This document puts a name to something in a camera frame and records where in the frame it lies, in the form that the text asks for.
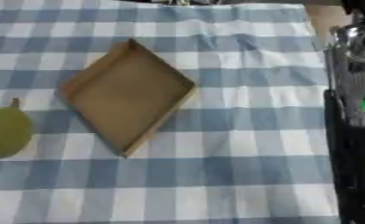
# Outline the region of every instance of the green round object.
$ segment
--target green round object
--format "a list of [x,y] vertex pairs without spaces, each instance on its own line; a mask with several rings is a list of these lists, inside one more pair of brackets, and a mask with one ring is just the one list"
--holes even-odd
[[23,149],[32,136],[30,118],[18,108],[0,108],[0,158]]

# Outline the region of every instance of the black machine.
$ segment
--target black machine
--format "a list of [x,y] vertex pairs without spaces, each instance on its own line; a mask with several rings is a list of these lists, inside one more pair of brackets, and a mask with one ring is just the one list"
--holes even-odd
[[352,24],[326,50],[326,137],[342,224],[365,224],[365,0],[343,0]]

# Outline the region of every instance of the cardboard box lid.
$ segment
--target cardboard box lid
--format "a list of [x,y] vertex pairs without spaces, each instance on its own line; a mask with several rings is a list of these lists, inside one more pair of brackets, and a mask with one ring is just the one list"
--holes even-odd
[[60,88],[115,148],[129,156],[193,92],[176,69],[130,39],[114,47]]

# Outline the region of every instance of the checkered tablecloth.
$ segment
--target checkered tablecloth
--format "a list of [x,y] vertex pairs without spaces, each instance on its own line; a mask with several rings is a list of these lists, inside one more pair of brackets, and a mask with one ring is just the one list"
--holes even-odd
[[[0,107],[36,127],[0,160],[0,223],[337,223],[312,35],[298,5],[0,0]],[[200,88],[123,159],[56,88],[128,38]]]

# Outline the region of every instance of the table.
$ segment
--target table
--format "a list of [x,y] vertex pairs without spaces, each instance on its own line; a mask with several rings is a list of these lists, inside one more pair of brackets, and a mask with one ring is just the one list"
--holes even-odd
[[[124,159],[57,87],[127,38],[200,88]],[[36,127],[0,160],[0,223],[337,223],[325,88],[300,5],[0,0],[0,107]]]

